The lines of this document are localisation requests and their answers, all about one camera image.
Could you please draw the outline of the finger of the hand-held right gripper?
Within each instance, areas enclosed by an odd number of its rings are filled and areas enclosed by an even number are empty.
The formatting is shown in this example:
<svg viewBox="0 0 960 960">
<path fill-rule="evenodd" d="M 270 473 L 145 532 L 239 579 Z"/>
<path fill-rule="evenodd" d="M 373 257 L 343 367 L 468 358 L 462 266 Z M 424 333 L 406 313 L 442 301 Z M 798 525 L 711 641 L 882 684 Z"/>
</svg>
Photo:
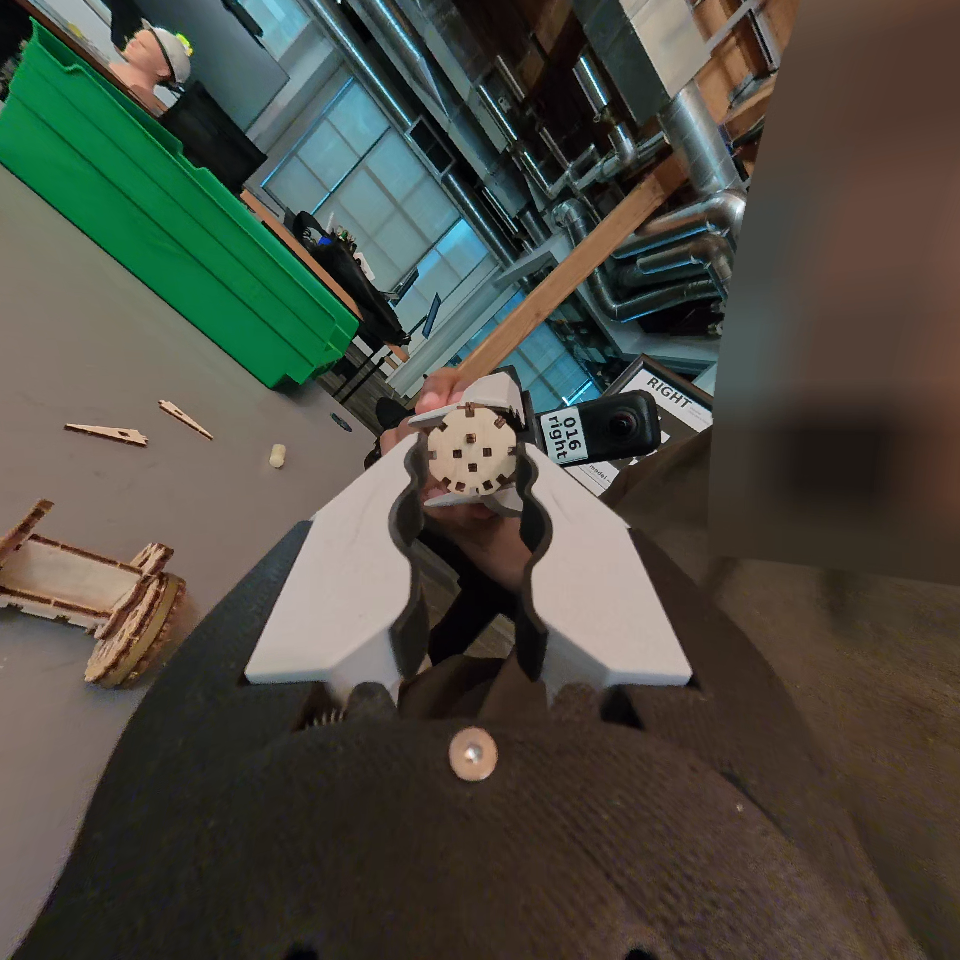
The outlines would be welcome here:
<svg viewBox="0 0 960 960">
<path fill-rule="evenodd" d="M 498 416 L 511 419 L 525 429 L 525 409 L 522 388 L 511 375 L 488 375 L 465 389 L 462 396 L 438 408 L 415 415 L 410 419 L 414 429 L 432 429 L 454 410 L 473 404 L 495 411 Z"/>
<path fill-rule="evenodd" d="M 499 490 L 468 486 L 454 491 L 430 486 L 422 492 L 422 507 L 429 520 L 518 519 L 523 503 L 514 486 Z"/>
</svg>

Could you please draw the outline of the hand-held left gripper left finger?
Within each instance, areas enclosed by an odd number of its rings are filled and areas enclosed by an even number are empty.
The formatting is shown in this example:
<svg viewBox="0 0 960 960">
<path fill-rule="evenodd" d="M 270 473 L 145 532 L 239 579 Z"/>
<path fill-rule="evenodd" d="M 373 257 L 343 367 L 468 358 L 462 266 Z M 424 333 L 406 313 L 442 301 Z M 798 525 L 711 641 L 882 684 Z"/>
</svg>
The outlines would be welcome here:
<svg viewBox="0 0 960 960">
<path fill-rule="evenodd" d="M 401 692 L 429 620 L 411 547 L 424 527 L 427 443 L 403 440 L 313 517 L 247 663 L 252 685 L 376 683 Z"/>
</svg>

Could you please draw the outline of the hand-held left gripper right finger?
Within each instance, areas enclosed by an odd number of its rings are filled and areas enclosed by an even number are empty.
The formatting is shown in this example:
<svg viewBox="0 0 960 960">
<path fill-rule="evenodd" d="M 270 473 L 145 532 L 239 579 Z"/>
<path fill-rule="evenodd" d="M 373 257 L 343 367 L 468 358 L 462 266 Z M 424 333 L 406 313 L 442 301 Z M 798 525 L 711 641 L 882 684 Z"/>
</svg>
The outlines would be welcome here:
<svg viewBox="0 0 960 960">
<path fill-rule="evenodd" d="M 523 672 L 571 685 L 684 687 L 690 662 L 623 520 L 533 444 L 518 446 L 527 563 L 515 622 Z"/>
</svg>

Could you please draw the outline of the round wooden gear disc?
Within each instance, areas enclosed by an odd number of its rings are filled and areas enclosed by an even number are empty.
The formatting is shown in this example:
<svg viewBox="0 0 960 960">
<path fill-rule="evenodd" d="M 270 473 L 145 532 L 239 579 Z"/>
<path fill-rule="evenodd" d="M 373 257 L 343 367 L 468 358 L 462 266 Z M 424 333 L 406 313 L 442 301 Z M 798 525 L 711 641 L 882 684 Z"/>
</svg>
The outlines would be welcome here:
<svg viewBox="0 0 960 960">
<path fill-rule="evenodd" d="M 518 466 L 518 435 L 510 414 L 463 402 L 429 414 L 426 432 L 429 473 L 450 495 L 482 497 L 510 486 Z"/>
</svg>

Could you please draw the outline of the wooden wheel sub-assembly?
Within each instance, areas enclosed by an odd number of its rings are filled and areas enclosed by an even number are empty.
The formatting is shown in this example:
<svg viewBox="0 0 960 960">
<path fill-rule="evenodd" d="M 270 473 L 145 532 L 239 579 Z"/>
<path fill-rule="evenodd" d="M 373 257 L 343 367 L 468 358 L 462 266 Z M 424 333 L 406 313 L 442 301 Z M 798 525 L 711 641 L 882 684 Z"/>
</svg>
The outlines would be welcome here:
<svg viewBox="0 0 960 960">
<path fill-rule="evenodd" d="M 124 562 L 38 534 L 53 502 L 38 500 L 1 540 L 1 608 L 61 621 L 95 640 L 85 682 L 129 689 L 161 659 L 186 582 L 166 570 L 174 551 L 149 543 Z"/>
</svg>

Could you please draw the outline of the person's right hand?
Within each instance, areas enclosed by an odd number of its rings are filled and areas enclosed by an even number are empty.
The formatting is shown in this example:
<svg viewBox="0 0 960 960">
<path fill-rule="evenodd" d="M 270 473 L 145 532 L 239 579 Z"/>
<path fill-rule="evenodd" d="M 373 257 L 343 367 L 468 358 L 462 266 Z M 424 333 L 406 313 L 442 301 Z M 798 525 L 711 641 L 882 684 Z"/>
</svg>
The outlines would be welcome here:
<svg viewBox="0 0 960 960">
<path fill-rule="evenodd" d="M 381 397 L 375 406 L 379 426 L 384 428 L 376 445 L 366 456 L 369 469 L 401 440 L 414 434 L 410 420 L 441 407 L 459 403 L 474 378 L 464 376 L 460 367 L 443 367 L 429 374 L 415 402 L 408 410 L 401 402 Z M 429 508 L 443 488 L 430 483 L 421 491 L 425 527 L 458 547 L 474 566 L 513 594 L 522 589 L 523 572 L 531 551 L 521 537 L 521 521 L 503 517 L 482 504 Z"/>
</svg>

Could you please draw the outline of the framed marker sign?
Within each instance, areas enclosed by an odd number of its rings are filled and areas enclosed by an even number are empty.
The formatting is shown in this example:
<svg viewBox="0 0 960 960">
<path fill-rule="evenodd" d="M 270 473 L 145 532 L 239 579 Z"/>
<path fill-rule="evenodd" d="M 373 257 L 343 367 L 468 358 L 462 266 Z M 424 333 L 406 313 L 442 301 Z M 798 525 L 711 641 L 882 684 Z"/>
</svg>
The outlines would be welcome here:
<svg viewBox="0 0 960 960">
<path fill-rule="evenodd" d="M 633 361 L 601 397 L 636 391 L 646 392 L 654 399 L 661 429 L 657 454 L 685 443 L 713 425 L 713 396 L 647 354 Z"/>
</svg>

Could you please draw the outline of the wooden support beam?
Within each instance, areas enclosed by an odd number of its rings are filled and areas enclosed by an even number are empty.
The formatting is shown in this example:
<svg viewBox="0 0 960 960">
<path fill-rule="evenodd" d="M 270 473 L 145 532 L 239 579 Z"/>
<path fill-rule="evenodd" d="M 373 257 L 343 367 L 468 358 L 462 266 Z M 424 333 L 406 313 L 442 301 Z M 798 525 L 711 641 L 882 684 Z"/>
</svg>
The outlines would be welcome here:
<svg viewBox="0 0 960 960">
<path fill-rule="evenodd" d="M 676 154 L 658 164 L 463 360 L 459 366 L 461 378 L 473 383 L 499 368 L 594 270 L 684 185 L 688 177 L 684 162 Z"/>
</svg>

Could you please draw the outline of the black bag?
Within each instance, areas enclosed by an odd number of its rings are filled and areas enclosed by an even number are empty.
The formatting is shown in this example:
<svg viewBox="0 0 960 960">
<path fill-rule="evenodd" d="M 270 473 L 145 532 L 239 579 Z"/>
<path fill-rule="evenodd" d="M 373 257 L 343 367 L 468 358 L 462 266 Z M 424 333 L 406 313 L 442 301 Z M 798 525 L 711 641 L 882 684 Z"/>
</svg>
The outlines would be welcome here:
<svg viewBox="0 0 960 960">
<path fill-rule="evenodd" d="M 369 348 L 406 347 L 410 343 L 410 334 L 404 331 L 385 295 L 368 280 L 349 244 L 326 232 L 306 211 L 287 211 L 284 225 L 309 256 L 353 298 L 360 316 L 357 336 Z"/>
</svg>

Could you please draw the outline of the thin wooden wedge piece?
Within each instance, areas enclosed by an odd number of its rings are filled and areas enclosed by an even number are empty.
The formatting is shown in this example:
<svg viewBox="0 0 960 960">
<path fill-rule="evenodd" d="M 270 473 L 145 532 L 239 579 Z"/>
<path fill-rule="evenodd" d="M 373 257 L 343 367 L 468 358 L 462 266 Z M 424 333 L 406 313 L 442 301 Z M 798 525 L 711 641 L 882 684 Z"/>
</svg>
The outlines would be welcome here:
<svg viewBox="0 0 960 960">
<path fill-rule="evenodd" d="M 191 417 L 189 414 L 186 414 L 180 407 L 175 403 L 169 400 L 160 400 L 158 402 L 158 407 L 165 414 L 178 421 L 180 424 L 187 426 L 194 432 L 198 433 L 199 436 L 205 438 L 208 441 L 212 441 L 214 437 L 210 434 L 210 431 L 205 427 L 198 424 L 198 422 Z"/>
<path fill-rule="evenodd" d="M 67 423 L 64 426 L 64 430 L 84 436 L 106 439 L 111 442 L 139 449 L 145 449 L 149 445 L 149 438 L 134 428 Z"/>
</svg>

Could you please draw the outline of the green plastic bin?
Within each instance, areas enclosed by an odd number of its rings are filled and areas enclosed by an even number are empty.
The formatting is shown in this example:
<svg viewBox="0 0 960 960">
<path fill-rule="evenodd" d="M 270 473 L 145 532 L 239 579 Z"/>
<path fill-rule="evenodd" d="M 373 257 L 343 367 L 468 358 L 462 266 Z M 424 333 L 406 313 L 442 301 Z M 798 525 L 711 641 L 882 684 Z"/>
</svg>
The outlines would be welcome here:
<svg viewBox="0 0 960 960">
<path fill-rule="evenodd" d="M 1 119 L 1 162 L 270 389 L 334 367 L 359 320 L 138 103 L 48 30 Z"/>
</svg>

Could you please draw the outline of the mannequin head with helmet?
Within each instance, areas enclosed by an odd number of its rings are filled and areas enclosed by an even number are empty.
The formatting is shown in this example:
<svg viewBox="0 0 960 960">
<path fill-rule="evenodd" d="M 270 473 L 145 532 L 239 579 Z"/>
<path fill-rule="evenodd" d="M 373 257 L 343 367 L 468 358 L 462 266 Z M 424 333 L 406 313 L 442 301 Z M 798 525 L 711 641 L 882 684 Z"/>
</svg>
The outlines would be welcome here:
<svg viewBox="0 0 960 960">
<path fill-rule="evenodd" d="M 141 19 L 139 29 L 119 51 L 120 59 L 108 69 L 132 90 L 154 93 L 157 87 L 178 89 L 191 75 L 194 50 L 179 32 L 156 27 Z"/>
</svg>

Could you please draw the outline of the silver ventilation duct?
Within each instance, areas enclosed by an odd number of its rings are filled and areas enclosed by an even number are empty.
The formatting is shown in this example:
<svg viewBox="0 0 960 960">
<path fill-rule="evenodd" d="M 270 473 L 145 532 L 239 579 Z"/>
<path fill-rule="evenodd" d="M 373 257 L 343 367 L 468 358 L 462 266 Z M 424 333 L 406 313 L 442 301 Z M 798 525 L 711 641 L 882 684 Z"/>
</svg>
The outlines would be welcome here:
<svg viewBox="0 0 960 960">
<path fill-rule="evenodd" d="M 746 210 L 745 183 L 695 79 L 658 120 L 698 198 L 644 224 L 586 279 L 600 314 L 619 325 L 688 304 L 725 309 Z"/>
</svg>

